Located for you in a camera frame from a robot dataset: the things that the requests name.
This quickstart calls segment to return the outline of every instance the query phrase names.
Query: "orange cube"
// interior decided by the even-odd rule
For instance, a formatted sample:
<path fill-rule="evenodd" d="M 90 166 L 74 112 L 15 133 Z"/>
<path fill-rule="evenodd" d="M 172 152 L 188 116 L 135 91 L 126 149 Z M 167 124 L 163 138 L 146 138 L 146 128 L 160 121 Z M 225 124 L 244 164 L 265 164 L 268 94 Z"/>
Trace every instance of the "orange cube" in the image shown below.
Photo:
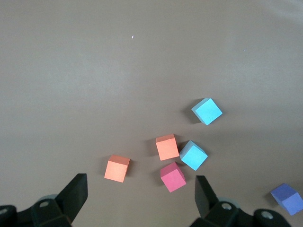
<path fill-rule="evenodd" d="M 156 139 L 156 145 L 161 161 L 179 156 L 174 134 L 158 137 Z"/>
<path fill-rule="evenodd" d="M 107 163 L 104 178 L 123 182 L 130 159 L 118 155 L 112 155 Z"/>

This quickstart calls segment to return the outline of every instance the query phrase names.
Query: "blue cube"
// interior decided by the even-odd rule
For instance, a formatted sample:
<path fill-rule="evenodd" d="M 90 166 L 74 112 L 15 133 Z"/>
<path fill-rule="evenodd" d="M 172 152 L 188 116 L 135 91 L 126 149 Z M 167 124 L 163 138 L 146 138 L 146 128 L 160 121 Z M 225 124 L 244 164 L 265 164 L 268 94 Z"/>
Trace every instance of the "blue cube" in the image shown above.
<path fill-rule="evenodd" d="M 303 210 L 303 200 L 299 193 L 287 184 L 282 184 L 271 191 L 275 200 L 288 211 L 290 215 Z"/>
<path fill-rule="evenodd" d="M 197 170 L 207 159 L 207 154 L 193 141 L 189 141 L 180 152 L 182 162 Z"/>
<path fill-rule="evenodd" d="M 209 125 L 217 119 L 222 111 L 211 98 L 205 98 L 191 109 L 201 122 Z"/>

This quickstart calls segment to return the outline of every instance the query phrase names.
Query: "screw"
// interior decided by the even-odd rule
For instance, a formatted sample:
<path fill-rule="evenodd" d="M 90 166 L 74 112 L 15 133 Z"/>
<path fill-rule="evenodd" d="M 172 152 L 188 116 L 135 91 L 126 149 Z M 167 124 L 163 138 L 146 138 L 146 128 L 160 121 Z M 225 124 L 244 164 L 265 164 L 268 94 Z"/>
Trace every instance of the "screw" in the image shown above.
<path fill-rule="evenodd" d="M 223 207 L 223 209 L 225 209 L 225 210 L 231 210 L 231 209 L 232 209 L 232 206 L 229 205 L 228 203 L 222 203 L 222 207 Z"/>
<path fill-rule="evenodd" d="M 47 207 L 49 205 L 49 202 L 45 201 L 45 202 L 41 202 L 39 207 Z"/>
<path fill-rule="evenodd" d="M 8 209 L 4 208 L 4 209 L 0 210 L 0 215 L 5 214 L 6 212 L 8 212 Z"/>
<path fill-rule="evenodd" d="M 262 211 L 262 212 L 261 212 L 261 215 L 262 215 L 264 218 L 267 218 L 267 219 L 273 219 L 273 218 L 274 218 L 274 216 L 273 216 L 271 213 L 269 213 L 268 211 Z"/>

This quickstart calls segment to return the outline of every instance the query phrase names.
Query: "cube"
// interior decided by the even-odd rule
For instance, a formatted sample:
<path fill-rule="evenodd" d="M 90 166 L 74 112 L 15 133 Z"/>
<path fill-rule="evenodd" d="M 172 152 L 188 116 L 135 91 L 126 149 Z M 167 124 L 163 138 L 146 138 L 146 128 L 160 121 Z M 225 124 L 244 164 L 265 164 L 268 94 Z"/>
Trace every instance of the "cube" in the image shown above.
<path fill-rule="evenodd" d="M 118 155 L 112 155 L 107 162 L 104 178 L 123 182 L 130 159 Z"/>
<path fill-rule="evenodd" d="M 179 151 L 174 134 L 158 137 L 156 139 L 156 146 L 161 161 L 173 157 L 179 157 Z"/>
<path fill-rule="evenodd" d="M 287 184 L 282 184 L 271 191 L 272 196 L 290 215 L 303 210 L 303 200 L 299 193 Z"/>
<path fill-rule="evenodd" d="M 189 141 L 180 152 L 182 162 L 197 170 L 207 159 L 207 154 L 193 141 Z"/>
<path fill-rule="evenodd" d="M 192 108 L 192 111 L 206 125 L 209 125 L 222 114 L 222 111 L 211 98 L 203 99 Z"/>
<path fill-rule="evenodd" d="M 160 176 L 169 192 L 173 192 L 186 184 L 185 177 L 176 162 L 162 168 Z"/>

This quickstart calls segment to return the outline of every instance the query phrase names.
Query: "pink cube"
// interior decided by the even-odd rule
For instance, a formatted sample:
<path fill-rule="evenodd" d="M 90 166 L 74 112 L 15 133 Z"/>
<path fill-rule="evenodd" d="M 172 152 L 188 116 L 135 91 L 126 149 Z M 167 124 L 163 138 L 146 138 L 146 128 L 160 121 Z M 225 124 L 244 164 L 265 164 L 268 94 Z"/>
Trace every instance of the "pink cube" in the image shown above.
<path fill-rule="evenodd" d="M 185 177 L 176 162 L 162 168 L 160 175 L 169 192 L 173 192 L 186 184 Z"/>

